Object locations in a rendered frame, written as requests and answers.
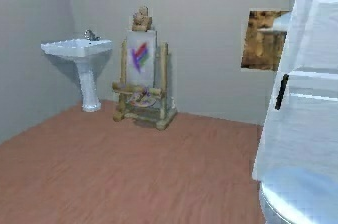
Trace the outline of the wooden painting easel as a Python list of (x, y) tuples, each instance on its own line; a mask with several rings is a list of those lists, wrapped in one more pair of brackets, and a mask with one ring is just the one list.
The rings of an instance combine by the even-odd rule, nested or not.
[[(133, 14), (131, 31), (146, 32), (154, 30), (153, 18), (149, 15), (147, 6), (140, 6)], [(167, 42), (157, 43), (155, 56), (155, 77), (152, 87), (130, 84), (127, 82), (127, 35), (121, 45), (120, 79), (112, 83), (112, 91), (118, 94), (118, 104), (113, 114), (113, 120), (135, 119), (154, 123), (158, 130), (165, 130), (177, 113), (175, 106), (169, 106), (168, 90), (169, 47)], [(156, 103), (147, 108), (132, 106), (127, 100), (133, 93), (148, 90), (156, 99)]]

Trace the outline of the silver sink faucet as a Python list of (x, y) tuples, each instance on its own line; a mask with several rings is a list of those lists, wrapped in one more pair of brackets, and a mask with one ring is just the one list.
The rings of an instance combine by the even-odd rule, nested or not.
[(100, 40), (100, 37), (99, 36), (96, 36), (92, 30), (90, 29), (87, 29), (85, 32), (84, 32), (84, 37), (89, 40), (89, 41), (99, 41)]

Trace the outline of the colourful paint palette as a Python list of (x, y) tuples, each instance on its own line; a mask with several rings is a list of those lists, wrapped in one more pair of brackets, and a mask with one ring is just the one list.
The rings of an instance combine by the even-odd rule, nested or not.
[(132, 106), (147, 108), (153, 106), (156, 103), (156, 99), (148, 90), (143, 90), (142, 92), (133, 93), (127, 102)]

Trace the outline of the brown framed wall picture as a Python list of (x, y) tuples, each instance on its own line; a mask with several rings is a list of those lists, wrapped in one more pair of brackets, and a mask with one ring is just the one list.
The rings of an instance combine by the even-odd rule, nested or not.
[(276, 18), (286, 14), (286, 11), (249, 12), (241, 67), (248, 69), (270, 70), (278, 69), (281, 58), (285, 32), (261, 32), (261, 28), (272, 28)]

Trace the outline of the white canvas with coloured strokes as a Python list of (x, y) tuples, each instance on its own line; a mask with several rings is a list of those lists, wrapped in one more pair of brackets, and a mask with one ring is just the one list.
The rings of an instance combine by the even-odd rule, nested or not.
[(127, 82), (145, 87), (154, 85), (157, 32), (127, 33)]

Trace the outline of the white pedestal sink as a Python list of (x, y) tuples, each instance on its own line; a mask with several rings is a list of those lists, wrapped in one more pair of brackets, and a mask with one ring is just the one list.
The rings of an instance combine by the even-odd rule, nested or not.
[(100, 110), (101, 102), (96, 92), (92, 60), (102, 53), (111, 51), (112, 41), (69, 39), (41, 43), (40, 47), (47, 55), (57, 56), (75, 64), (82, 95), (82, 110), (85, 112)]

